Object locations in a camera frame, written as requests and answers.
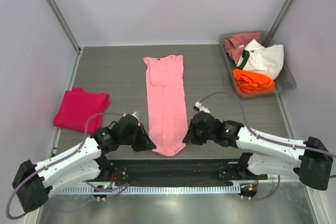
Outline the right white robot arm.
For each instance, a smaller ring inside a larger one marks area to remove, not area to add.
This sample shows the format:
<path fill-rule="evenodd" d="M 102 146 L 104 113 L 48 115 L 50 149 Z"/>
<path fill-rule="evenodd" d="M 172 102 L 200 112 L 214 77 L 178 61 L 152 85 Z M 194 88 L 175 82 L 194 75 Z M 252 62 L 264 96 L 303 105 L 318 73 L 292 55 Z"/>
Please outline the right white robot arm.
<path fill-rule="evenodd" d="M 210 113 L 199 111 L 192 118 L 183 142 L 203 145 L 208 140 L 222 147 L 255 152 L 242 154 L 243 163 L 236 167 L 241 179 L 272 174 L 297 177 L 304 185 L 316 190 L 328 188 L 333 157 L 316 137 L 306 141 L 278 137 L 239 122 L 221 122 Z"/>

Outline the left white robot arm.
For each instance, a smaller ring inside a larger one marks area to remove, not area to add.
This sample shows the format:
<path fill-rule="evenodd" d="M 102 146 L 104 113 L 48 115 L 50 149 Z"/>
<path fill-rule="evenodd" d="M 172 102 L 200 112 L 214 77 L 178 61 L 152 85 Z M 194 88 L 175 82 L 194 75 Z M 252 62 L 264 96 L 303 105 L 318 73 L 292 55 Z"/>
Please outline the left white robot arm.
<path fill-rule="evenodd" d="M 10 199 L 17 197 L 27 214 L 69 186 L 95 179 L 105 182 L 113 170 L 106 154 L 121 145 L 129 145 L 135 152 L 156 148 L 138 117 L 124 114 L 63 153 L 38 163 L 31 160 L 21 163 L 12 182 L 14 191 Z"/>

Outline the light pink t shirt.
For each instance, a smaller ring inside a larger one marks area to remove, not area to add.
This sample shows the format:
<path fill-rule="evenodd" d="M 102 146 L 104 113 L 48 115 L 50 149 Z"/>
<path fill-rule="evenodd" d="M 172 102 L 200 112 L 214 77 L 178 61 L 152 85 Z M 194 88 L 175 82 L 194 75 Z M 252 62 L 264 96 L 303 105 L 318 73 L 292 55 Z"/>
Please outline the light pink t shirt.
<path fill-rule="evenodd" d="M 174 156 L 185 144 L 188 119 L 184 92 L 182 55 L 145 57 L 149 138 L 155 152 Z"/>

